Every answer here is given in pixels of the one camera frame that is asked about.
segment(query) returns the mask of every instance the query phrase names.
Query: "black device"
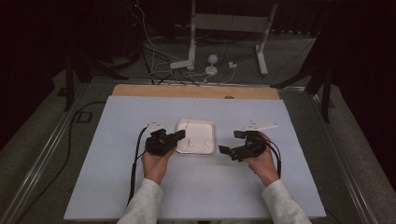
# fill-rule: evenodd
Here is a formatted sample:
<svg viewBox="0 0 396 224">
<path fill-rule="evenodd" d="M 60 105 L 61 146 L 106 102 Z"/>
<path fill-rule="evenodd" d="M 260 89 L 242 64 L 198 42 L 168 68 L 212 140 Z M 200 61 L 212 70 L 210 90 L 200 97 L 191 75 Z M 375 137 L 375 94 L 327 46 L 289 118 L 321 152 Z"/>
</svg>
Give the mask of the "black device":
<svg viewBox="0 0 396 224">
<path fill-rule="evenodd" d="M 185 130 L 166 134 L 165 129 L 160 129 L 151 133 L 151 137 L 146 140 L 146 151 L 156 156 L 163 156 L 175 148 L 177 142 L 185 137 Z"/>
<path fill-rule="evenodd" d="M 260 156 L 268 146 L 268 143 L 257 131 L 234 131 L 233 136 L 235 138 L 246 139 L 245 144 L 235 148 L 219 146 L 220 153 L 229 155 L 233 161 L 256 158 Z"/>
</svg>

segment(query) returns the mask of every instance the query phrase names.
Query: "forearm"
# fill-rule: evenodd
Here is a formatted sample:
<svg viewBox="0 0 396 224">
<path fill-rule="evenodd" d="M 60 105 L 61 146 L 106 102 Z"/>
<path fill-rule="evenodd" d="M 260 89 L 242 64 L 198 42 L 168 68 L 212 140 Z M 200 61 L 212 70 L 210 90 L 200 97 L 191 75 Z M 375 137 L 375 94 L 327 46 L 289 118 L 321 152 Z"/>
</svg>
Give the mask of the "forearm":
<svg viewBox="0 0 396 224">
<path fill-rule="evenodd" d="M 118 224 L 151 224 L 157 222 L 163 190 L 152 180 L 143 179 L 142 186 L 126 208 Z"/>
<path fill-rule="evenodd" d="M 282 180 L 270 184 L 262 193 L 274 223 L 311 223 L 303 208 L 297 204 Z"/>
</svg>

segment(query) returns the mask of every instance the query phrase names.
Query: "white tabletop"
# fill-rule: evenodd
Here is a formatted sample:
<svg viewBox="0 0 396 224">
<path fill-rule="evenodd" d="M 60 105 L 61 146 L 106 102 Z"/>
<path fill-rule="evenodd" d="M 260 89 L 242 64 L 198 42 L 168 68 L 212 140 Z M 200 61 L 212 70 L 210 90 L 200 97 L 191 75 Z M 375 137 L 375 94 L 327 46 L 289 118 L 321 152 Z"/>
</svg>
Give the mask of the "white tabletop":
<svg viewBox="0 0 396 224">
<path fill-rule="evenodd" d="M 277 123 L 266 130 L 282 157 L 282 176 L 293 198 L 310 217 L 325 217 L 323 205 L 289 113 L 282 100 L 236 100 L 175 97 L 109 96 L 65 219 L 117 219 L 129 196 L 137 137 L 154 119 L 174 133 L 182 119 L 213 121 L 216 150 L 210 155 L 175 153 L 162 183 L 159 219 L 261 219 L 270 217 L 263 185 L 244 162 L 219 153 L 218 145 L 239 147 L 233 137 L 251 120 Z M 148 134 L 142 136 L 143 152 Z M 136 188 L 143 178 L 141 162 Z"/>
</svg>

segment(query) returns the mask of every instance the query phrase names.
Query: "person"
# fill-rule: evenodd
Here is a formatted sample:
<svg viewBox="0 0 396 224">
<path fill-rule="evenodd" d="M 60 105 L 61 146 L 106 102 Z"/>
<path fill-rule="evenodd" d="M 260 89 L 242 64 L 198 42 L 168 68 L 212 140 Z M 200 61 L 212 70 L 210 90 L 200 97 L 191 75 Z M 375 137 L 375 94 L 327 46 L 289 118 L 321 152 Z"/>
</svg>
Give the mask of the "person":
<svg viewBox="0 0 396 224">
<path fill-rule="evenodd" d="M 260 133 L 264 139 L 269 137 Z M 157 223 L 163 191 L 161 182 L 166 174 L 169 158 L 175 148 L 163 157 L 146 152 L 143 155 L 144 179 L 140 189 L 129 202 L 118 224 Z M 271 149 L 267 147 L 257 158 L 244 160 L 259 177 L 265 188 L 262 197 L 271 213 L 274 223 L 311 223 L 303 208 L 295 202 L 276 172 Z"/>
</svg>

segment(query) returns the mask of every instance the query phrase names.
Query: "white tray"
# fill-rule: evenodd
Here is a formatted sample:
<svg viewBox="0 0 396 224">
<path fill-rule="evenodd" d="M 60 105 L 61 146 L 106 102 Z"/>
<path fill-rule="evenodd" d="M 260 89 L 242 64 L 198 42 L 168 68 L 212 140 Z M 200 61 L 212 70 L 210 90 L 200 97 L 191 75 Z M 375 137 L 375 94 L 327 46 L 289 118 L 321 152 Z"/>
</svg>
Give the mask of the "white tray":
<svg viewBox="0 0 396 224">
<path fill-rule="evenodd" d="M 182 119 L 177 123 L 179 130 L 186 130 L 186 137 L 178 142 L 177 152 L 211 154 L 215 151 L 215 127 L 212 121 Z"/>
</svg>

